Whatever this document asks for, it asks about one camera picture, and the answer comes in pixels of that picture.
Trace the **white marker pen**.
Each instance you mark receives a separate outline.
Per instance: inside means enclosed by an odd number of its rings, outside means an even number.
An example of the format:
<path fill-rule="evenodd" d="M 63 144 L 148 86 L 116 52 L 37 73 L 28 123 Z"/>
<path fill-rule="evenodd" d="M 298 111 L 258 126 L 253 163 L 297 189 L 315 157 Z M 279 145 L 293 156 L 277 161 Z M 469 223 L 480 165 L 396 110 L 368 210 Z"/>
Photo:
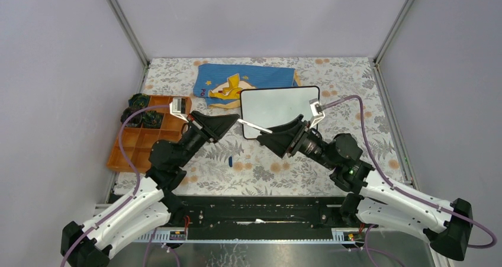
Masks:
<path fill-rule="evenodd" d="M 241 119 L 241 118 L 237 119 L 237 122 L 240 123 L 240 124 L 246 125 L 248 127 L 254 128 L 254 129 L 256 129 L 256 130 L 258 130 L 260 132 L 263 132 L 263 133 L 267 133 L 267 134 L 273 133 L 272 130 L 269 130 L 267 128 L 263 128 L 263 127 L 258 126 L 256 124 L 253 124 L 253 123 L 250 123 L 250 122 L 248 122 L 248 121 L 246 121 L 244 119 Z"/>

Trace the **black framed whiteboard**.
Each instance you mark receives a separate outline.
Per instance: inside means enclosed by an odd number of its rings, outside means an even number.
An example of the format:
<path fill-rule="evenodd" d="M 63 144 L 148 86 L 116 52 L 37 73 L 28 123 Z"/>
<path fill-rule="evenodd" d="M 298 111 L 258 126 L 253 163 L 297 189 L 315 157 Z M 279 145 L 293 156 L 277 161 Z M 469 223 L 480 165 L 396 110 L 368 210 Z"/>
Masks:
<path fill-rule="evenodd" d="M 263 128 L 283 125 L 300 114 L 310 121 L 313 114 L 309 102 L 319 97 L 317 86 L 246 89 L 240 94 L 241 116 Z"/>

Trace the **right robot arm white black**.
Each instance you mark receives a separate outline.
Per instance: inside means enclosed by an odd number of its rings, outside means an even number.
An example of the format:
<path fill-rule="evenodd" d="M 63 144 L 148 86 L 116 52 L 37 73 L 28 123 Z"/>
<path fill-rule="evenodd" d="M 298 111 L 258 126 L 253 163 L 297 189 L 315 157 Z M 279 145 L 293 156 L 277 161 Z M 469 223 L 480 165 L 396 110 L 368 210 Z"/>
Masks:
<path fill-rule="evenodd" d="M 344 225 L 387 226 L 421 239 L 449 259 L 465 260 L 472 232 L 470 202 L 443 200 L 385 179 L 361 159 L 362 149 L 350 133 L 337 134 L 328 143 L 302 115 L 256 139 L 279 157 L 301 153 L 330 169 L 329 178 L 347 193 L 339 211 Z"/>

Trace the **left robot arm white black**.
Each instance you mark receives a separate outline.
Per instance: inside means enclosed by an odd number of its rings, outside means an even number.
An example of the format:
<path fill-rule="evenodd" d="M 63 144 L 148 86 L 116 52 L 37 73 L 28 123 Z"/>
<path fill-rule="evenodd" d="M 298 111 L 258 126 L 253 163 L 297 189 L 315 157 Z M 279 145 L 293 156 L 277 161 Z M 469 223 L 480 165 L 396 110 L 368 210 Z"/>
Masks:
<path fill-rule="evenodd" d="M 186 176 L 184 166 L 206 143 L 216 143 L 235 125 L 238 114 L 209 116 L 193 111 L 188 130 L 177 142 L 158 140 L 150 169 L 128 193 L 83 224 L 62 231 L 61 265 L 107 266 L 131 242 L 156 227 L 177 226 L 185 206 L 173 193 Z"/>

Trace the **blue pikachu cloth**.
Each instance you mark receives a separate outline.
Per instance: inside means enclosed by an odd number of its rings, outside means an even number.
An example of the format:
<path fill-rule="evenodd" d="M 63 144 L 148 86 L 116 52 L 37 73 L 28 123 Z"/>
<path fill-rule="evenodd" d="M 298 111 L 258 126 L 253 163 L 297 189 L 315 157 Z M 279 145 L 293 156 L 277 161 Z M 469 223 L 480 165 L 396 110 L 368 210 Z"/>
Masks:
<path fill-rule="evenodd" d="M 240 106 L 244 90 L 301 86 L 297 71 L 290 67 L 203 64 L 192 93 L 209 108 L 233 109 Z"/>

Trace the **dark green scrunchie right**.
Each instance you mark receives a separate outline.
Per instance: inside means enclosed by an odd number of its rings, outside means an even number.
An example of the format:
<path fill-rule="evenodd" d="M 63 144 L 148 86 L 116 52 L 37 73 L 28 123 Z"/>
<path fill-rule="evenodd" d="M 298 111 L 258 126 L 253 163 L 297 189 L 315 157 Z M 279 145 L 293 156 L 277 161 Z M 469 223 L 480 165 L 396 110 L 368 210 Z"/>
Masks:
<path fill-rule="evenodd" d="M 146 111 L 142 116 L 143 128 L 160 129 L 162 121 L 163 114 L 157 111 Z"/>

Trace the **dark green scrunchie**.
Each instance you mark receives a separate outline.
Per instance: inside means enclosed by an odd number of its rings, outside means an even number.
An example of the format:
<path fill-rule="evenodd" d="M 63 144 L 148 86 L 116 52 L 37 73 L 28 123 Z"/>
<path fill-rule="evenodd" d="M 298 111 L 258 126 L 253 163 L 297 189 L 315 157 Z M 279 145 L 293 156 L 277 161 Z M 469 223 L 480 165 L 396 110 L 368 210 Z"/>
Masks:
<path fill-rule="evenodd" d="M 162 121 L 163 114 L 157 111 L 146 111 L 142 116 L 143 128 L 160 129 Z"/>
<path fill-rule="evenodd" d="M 128 100 L 128 106 L 129 107 L 137 107 L 137 108 L 146 108 L 150 103 L 150 95 L 147 94 L 134 94 L 129 100 Z"/>

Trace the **dark green scrunchie top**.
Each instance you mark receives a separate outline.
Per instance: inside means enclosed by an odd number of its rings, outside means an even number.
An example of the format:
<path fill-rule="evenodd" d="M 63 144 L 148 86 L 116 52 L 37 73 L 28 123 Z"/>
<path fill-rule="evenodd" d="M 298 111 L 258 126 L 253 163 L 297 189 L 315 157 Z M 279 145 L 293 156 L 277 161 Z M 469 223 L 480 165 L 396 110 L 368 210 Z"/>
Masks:
<path fill-rule="evenodd" d="M 146 108 L 150 103 L 150 95 L 147 94 L 134 94 L 129 100 L 128 100 L 128 106 L 129 107 L 137 107 L 137 108 Z"/>

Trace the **orange compartment tray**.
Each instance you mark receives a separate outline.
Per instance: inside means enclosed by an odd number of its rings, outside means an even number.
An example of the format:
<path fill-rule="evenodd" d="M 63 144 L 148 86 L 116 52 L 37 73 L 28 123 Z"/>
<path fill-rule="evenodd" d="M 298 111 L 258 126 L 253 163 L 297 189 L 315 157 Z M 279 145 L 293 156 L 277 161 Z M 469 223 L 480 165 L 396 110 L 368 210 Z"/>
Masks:
<path fill-rule="evenodd" d="M 125 127 L 121 133 L 125 155 L 140 173 L 145 173 L 150 167 L 149 155 L 152 146 L 158 140 L 179 141 L 186 130 L 185 122 L 170 115 L 168 108 L 161 105 L 171 103 L 173 96 L 150 95 L 147 107 L 155 106 L 154 111 L 163 114 L 160 129 Z"/>

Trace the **floral tablecloth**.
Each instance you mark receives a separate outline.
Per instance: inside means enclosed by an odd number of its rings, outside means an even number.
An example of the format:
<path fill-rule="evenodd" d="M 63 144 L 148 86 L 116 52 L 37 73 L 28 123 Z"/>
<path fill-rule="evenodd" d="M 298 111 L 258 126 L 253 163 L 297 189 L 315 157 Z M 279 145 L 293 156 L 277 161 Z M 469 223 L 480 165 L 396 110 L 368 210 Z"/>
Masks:
<path fill-rule="evenodd" d="M 363 146 L 367 137 L 370 152 L 384 173 L 404 182 L 387 115 L 377 88 L 373 64 L 368 57 L 247 57 L 247 58 L 157 58 L 150 63 L 142 91 L 149 95 L 189 96 L 192 107 L 207 115 L 225 114 L 208 108 L 192 93 L 203 64 L 290 67 L 301 84 L 320 89 L 323 104 L 348 95 L 359 95 L 330 108 L 318 129 L 325 140 L 350 133 Z M 229 167 L 228 158 L 233 158 Z M 178 195 L 341 195 L 329 171 L 301 154 L 279 158 L 254 140 L 243 137 L 243 126 L 235 125 L 219 142 L 206 144 L 185 167 L 186 177 Z"/>

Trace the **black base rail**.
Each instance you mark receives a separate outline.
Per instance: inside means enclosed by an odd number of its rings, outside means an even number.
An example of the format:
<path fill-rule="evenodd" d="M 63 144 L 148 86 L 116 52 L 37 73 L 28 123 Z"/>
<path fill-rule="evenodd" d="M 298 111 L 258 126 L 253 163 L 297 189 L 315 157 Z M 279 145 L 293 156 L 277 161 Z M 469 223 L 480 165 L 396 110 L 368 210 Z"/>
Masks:
<path fill-rule="evenodd" d="M 180 209 L 162 228 L 296 225 L 312 228 L 365 229 L 356 217 L 355 197 L 209 197 L 180 196 Z"/>

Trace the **left aluminium frame post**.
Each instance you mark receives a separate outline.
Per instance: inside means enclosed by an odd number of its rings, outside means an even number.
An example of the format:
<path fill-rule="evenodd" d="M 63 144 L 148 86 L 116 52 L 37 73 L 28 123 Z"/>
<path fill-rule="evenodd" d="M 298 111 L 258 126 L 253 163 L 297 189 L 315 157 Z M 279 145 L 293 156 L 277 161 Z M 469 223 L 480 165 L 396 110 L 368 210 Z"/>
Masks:
<path fill-rule="evenodd" d="M 120 3 L 118 0 L 106 0 L 108 2 L 108 5 L 111 8 L 111 11 L 114 13 L 120 27 L 122 28 L 127 40 L 129 41 L 131 47 L 133 48 L 135 54 L 139 58 L 140 63 L 143 65 L 144 68 L 148 68 L 149 66 L 149 59 L 147 58 L 147 55 L 137 38 L 136 34 L 134 33 L 134 30 L 132 26 L 130 25 L 125 12 L 123 11 Z"/>

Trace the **aluminium frame post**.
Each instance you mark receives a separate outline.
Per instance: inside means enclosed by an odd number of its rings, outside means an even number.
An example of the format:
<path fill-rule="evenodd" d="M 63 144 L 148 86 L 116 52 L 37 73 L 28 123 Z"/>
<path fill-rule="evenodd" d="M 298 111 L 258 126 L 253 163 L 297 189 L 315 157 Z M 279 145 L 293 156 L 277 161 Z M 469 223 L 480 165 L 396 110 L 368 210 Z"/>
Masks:
<path fill-rule="evenodd" d="M 397 35 L 399 29 L 401 28 L 401 25 L 403 24 L 408 12 L 411 10 L 411 7 L 413 6 L 414 2 L 415 0 L 405 0 L 388 34 L 386 35 L 384 42 L 382 43 L 376 56 L 374 57 L 375 65 L 380 64 L 382 62 L 386 52 L 388 51 L 394 37 Z"/>
<path fill-rule="evenodd" d="M 140 63 L 143 65 L 144 68 L 148 68 L 149 66 L 149 59 L 147 58 L 147 55 L 137 38 L 136 34 L 134 33 L 134 30 L 132 26 L 130 25 L 125 12 L 123 11 L 120 3 L 118 0 L 106 0 L 108 2 L 108 5 L 111 8 L 111 11 L 114 13 L 120 27 L 122 28 L 127 40 L 129 41 L 131 47 L 133 48 L 135 54 L 139 58 Z"/>

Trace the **right aluminium frame post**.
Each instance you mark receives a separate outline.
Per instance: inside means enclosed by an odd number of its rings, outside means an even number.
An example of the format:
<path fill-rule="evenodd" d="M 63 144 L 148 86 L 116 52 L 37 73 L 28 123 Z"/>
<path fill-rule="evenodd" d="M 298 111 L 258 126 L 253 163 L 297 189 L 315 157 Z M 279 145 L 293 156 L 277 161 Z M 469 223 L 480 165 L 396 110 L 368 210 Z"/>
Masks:
<path fill-rule="evenodd" d="M 413 6 L 414 2 L 415 0 L 405 0 L 388 34 L 386 35 L 384 42 L 382 43 L 376 56 L 374 57 L 375 65 L 380 64 L 382 62 L 386 52 L 388 51 L 394 37 L 397 35 L 399 29 L 401 28 L 401 25 L 403 24 L 408 12 L 411 10 L 411 7 Z"/>

